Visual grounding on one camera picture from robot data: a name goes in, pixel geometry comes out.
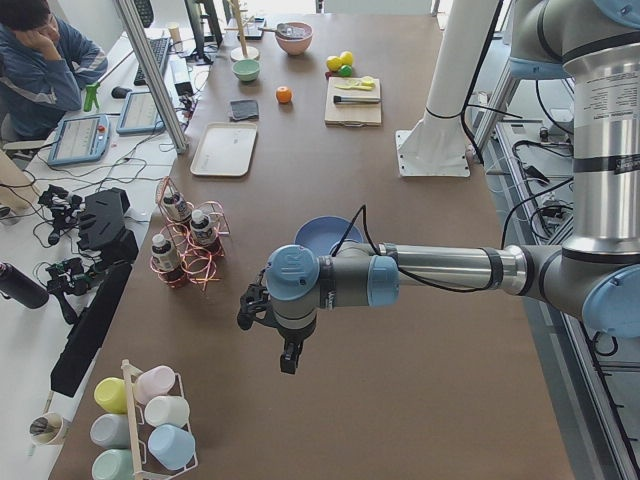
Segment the paper cup with utensils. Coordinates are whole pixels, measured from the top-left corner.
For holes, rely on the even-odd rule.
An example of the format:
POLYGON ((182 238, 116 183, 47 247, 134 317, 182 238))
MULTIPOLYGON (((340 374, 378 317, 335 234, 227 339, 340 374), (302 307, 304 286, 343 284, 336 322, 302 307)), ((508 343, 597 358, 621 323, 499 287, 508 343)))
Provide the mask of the paper cup with utensils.
POLYGON ((45 413, 30 424, 30 440, 36 446, 61 444, 68 426, 68 421, 62 415, 55 412, 45 413))

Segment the aluminium frame post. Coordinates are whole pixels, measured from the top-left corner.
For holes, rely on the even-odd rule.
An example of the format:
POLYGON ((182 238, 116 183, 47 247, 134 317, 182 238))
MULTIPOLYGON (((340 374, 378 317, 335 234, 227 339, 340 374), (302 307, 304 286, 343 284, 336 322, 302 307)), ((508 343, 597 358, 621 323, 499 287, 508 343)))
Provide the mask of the aluminium frame post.
POLYGON ((113 4, 128 35, 139 66, 145 74, 147 86, 173 146, 178 154, 183 154, 188 149, 186 136, 177 119, 171 97, 153 55, 142 22, 138 17, 135 4, 132 0, 114 0, 113 4))

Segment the white plastic cup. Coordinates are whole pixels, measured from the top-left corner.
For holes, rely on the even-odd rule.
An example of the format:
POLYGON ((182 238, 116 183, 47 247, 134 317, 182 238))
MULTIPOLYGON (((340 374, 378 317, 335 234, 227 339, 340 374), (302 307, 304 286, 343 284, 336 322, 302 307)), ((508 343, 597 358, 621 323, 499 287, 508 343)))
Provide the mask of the white plastic cup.
POLYGON ((181 396, 156 396, 147 403, 144 409, 146 422, 154 427, 171 424, 182 428, 189 421, 189 416, 189 403, 181 396))

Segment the dark drink bottle back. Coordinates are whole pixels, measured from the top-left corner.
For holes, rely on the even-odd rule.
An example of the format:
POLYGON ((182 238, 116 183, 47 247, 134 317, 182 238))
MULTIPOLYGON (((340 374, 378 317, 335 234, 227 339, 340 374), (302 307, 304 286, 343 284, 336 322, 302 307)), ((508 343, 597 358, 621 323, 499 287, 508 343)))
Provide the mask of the dark drink bottle back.
POLYGON ((188 221, 191 216, 191 210, 186 200, 180 193, 164 192, 162 205, 166 211, 167 217, 177 223, 188 221))

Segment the black water bottle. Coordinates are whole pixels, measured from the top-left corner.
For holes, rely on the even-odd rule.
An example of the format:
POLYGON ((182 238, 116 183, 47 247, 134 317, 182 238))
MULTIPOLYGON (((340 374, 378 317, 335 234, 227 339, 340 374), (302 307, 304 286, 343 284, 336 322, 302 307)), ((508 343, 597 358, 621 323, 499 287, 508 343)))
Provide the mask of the black water bottle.
POLYGON ((29 309, 43 307, 49 293, 19 269, 9 263, 1 263, 1 292, 29 309))

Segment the green lime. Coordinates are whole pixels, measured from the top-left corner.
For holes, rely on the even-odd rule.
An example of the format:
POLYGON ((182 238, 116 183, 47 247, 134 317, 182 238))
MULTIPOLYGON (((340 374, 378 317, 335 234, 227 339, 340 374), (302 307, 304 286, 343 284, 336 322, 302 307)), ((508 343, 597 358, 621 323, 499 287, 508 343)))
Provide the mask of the green lime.
POLYGON ((353 68, 351 65, 344 64, 337 71, 340 77, 351 77, 353 74, 353 68))

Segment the wooden cup tree stand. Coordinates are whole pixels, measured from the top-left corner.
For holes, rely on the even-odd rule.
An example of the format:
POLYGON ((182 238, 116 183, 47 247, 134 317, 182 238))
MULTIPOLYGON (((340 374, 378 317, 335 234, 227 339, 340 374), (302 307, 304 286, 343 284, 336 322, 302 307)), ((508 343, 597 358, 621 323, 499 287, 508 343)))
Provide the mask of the wooden cup tree stand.
POLYGON ((233 62, 238 62, 240 60, 258 60, 260 58, 259 50, 256 47, 249 46, 245 37, 245 22, 242 19, 239 1, 227 0, 227 4, 230 7, 232 17, 235 19, 236 30, 240 36, 240 46, 231 51, 230 59, 233 62))

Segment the blue ceramic plate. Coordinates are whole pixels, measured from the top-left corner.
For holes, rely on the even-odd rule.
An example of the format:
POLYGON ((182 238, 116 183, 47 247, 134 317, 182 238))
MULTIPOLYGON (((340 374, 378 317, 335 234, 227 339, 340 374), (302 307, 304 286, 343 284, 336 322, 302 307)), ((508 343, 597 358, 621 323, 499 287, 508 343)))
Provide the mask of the blue ceramic plate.
POLYGON ((342 242, 362 243, 363 235, 356 227, 350 227, 350 221, 338 216, 321 216, 313 218, 302 225, 294 236, 293 244, 310 250, 315 256, 325 256, 333 253, 342 242))

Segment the teach pendant far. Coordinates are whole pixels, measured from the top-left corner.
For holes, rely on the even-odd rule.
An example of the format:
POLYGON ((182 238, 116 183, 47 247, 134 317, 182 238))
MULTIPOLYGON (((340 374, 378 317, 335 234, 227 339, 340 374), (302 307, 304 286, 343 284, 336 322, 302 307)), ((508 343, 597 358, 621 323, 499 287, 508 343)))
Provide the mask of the teach pendant far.
POLYGON ((149 91, 128 92, 116 132, 121 136, 162 133, 164 122, 149 91))

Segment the yellow plastic cup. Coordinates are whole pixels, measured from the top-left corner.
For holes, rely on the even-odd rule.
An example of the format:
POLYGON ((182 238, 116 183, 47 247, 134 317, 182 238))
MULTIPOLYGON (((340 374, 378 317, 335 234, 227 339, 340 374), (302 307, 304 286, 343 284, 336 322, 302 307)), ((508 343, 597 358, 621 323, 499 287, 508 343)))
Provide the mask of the yellow plastic cup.
POLYGON ((117 377, 104 378, 94 389, 94 400, 107 413, 126 414, 127 399, 124 380, 117 377))

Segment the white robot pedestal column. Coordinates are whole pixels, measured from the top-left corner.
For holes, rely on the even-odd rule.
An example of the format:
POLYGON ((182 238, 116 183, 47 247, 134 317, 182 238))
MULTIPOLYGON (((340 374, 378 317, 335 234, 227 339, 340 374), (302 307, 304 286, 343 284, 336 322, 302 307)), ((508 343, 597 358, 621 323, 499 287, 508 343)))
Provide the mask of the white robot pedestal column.
POLYGON ((438 53, 424 115, 411 130, 396 132, 403 177, 470 175, 463 120, 482 56, 491 43, 502 3, 455 1, 438 53))

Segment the dark drink bottle middle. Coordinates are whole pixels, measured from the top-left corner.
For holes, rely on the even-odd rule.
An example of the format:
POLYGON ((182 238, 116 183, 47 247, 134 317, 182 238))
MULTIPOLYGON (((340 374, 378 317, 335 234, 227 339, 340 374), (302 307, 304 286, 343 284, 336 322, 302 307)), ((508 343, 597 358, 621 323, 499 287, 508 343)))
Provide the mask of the dark drink bottle middle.
POLYGON ((208 214, 200 209, 191 213, 190 231, 196 246, 216 253, 220 249, 220 241, 208 214))

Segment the dark grey folded cloth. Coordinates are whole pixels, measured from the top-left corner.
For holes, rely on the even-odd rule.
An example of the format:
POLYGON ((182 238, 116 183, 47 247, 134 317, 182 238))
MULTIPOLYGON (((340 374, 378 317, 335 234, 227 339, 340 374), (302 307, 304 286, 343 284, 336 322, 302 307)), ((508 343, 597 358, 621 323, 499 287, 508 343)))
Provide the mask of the dark grey folded cloth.
POLYGON ((243 121, 257 119, 259 117, 259 105, 256 100, 243 99, 230 102, 230 119, 243 121))

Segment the mint green plastic cup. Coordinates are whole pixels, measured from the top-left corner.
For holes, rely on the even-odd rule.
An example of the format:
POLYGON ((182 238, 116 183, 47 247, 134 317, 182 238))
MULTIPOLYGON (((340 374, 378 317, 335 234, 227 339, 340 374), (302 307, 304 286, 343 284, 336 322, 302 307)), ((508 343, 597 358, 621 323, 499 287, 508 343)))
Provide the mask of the mint green plastic cup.
POLYGON ((132 480, 133 460, 129 449, 108 449, 93 462, 91 470, 94 480, 132 480))

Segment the green ceramic bowl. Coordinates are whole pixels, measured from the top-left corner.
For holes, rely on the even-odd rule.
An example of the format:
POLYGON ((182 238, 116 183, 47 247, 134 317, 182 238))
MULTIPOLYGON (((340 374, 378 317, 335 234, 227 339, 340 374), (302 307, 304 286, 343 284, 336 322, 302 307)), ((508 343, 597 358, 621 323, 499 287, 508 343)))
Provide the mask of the green ceramic bowl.
POLYGON ((233 64, 232 72, 241 82, 252 82, 260 74, 260 63, 254 59, 238 60, 233 64))

